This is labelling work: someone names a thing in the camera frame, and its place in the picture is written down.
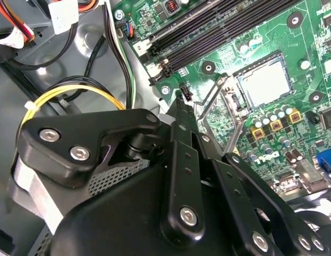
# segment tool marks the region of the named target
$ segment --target green wire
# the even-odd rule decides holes
[[[135,108],[135,103],[136,103],[136,81],[135,81],[135,77],[133,75],[133,72],[132,72],[132,69],[131,69],[131,64],[125,54],[125,50],[121,44],[121,42],[119,42],[119,47],[123,53],[123,57],[124,57],[124,60],[128,66],[128,72],[129,72],[129,75],[130,75],[130,79],[131,79],[131,84],[132,84],[132,93],[131,93],[131,97],[132,97],[132,108]]]

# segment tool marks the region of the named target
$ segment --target cpu socket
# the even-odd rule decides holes
[[[250,109],[257,109],[293,92],[280,51],[238,71],[234,77]]]

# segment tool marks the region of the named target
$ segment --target ram slot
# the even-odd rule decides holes
[[[195,19],[184,20],[181,26],[179,25],[176,30],[171,33],[167,33],[166,37],[152,40],[153,46],[150,48],[149,52],[153,55],[157,55],[159,51],[166,49],[176,42],[179,42],[179,40],[184,39],[210,22],[223,19],[224,13],[235,8],[242,2],[243,0],[223,0],[215,7],[211,7],[205,12],[201,11],[201,14],[195,17]]]
[[[205,0],[204,2],[199,3],[190,11],[178,17],[174,22],[166,25],[165,27],[161,28],[160,30],[152,34],[150,36],[151,43],[157,42],[158,40],[161,40],[165,36],[170,35],[175,30],[180,29],[182,26],[188,24],[189,22],[196,19],[200,15],[206,13],[209,9],[212,9],[222,1],[223,0],[213,0],[213,1]]]
[[[259,0],[166,57],[173,71],[192,63],[301,0]]]

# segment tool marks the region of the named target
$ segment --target white wire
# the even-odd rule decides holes
[[[122,59],[124,60],[126,66],[128,67],[130,77],[131,77],[131,83],[132,83],[132,108],[135,108],[135,103],[136,103],[136,81],[132,73],[132,69],[130,67],[130,64],[127,60],[127,57],[125,53],[123,52],[122,46],[119,42],[119,39],[117,37],[117,33],[115,33],[116,28],[114,26],[114,20],[113,20],[113,14],[112,14],[112,8],[111,8],[111,3],[110,0],[105,0],[106,6],[107,6],[107,11],[108,11],[108,18],[109,18],[109,25],[111,27],[112,31],[112,37],[115,45],[118,48],[119,54],[121,55]]]

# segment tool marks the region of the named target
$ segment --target white cable tie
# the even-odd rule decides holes
[[[31,100],[26,102],[25,108],[28,110],[35,110],[35,111],[39,110],[38,106]]]

